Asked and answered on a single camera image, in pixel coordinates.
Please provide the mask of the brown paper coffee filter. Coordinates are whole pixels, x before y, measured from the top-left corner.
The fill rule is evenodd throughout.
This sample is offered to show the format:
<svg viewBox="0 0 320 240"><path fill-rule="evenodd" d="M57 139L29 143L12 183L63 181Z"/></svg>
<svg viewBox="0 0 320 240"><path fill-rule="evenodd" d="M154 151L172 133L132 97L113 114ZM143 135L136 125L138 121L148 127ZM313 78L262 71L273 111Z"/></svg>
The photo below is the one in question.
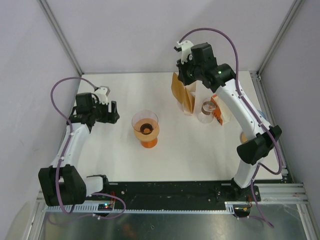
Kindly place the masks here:
<svg viewBox="0 0 320 240"><path fill-rule="evenodd" d="M171 80L171 92L175 99L181 104L184 104L185 98L185 87L181 81L178 79L178 75L173 72Z"/></svg>

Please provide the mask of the pink glass dripper cone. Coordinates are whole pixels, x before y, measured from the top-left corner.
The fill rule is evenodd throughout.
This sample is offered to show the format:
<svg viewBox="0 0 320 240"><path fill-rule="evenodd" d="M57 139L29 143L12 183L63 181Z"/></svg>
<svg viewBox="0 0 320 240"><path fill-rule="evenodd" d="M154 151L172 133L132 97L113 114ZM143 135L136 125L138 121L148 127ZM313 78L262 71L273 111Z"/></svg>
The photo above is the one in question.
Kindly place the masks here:
<svg viewBox="0 0 320 240"><path fill-rule="evenodd" d="M131 119L133 129L143 135L151 134L158 127L158 116L150 110L138 111Z"/></svg>

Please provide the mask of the orange glass beaker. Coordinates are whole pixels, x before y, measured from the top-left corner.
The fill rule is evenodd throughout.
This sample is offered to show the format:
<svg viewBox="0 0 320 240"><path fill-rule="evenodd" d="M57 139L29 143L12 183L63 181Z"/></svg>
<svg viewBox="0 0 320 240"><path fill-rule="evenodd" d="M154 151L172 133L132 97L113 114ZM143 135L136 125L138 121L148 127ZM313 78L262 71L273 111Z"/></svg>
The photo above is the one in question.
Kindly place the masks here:
<svg viewBox="0 0 320 240"><path fill-rule="evenodd" d="M141 140L140 143L144 148L151 149L157 145L158 138L156 137L155 139L150 140L150 141L142 141Z"/></svg>

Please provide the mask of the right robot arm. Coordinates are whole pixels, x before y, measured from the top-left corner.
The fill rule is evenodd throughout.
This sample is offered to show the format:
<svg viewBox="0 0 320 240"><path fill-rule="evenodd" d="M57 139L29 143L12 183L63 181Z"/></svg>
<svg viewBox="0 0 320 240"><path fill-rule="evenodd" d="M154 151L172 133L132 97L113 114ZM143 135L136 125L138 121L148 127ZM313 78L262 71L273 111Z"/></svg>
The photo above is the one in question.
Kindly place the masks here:
<svg viewBox="0 0 320 240"><path fill-rule="evenodd" d="M176 62L178 80L184 86L201 81L226 104L247 138L246 143L236 148L240 163L233 177L236 185L230 188L231 196L242 201L249 194L248 186L255 178L258 165L275 147L282 130L278 125L272 126L259 114L233 69L226 63L217 63L209 43L194 45L186 40L177 43L174 49L181 54Z"/></svg>

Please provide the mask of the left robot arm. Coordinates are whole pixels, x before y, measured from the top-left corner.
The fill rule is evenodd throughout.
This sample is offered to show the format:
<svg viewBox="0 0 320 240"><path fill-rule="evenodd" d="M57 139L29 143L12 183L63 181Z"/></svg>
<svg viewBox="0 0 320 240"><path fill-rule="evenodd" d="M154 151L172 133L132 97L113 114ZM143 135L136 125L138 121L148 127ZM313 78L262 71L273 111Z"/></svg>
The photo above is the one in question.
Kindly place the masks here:
<svg viewBox="0 0 320 240"><path fill-rule="evenodd" d="M79 205L91 194L100 200L110 196L106 175L82 176L77 170L83 146L95 123L115 124L120 118L116 101L108 101L109 93L110 89L102 86L94 92L76 95L58 154L49 167L38 172L41 190L49 207Z"/></svg>

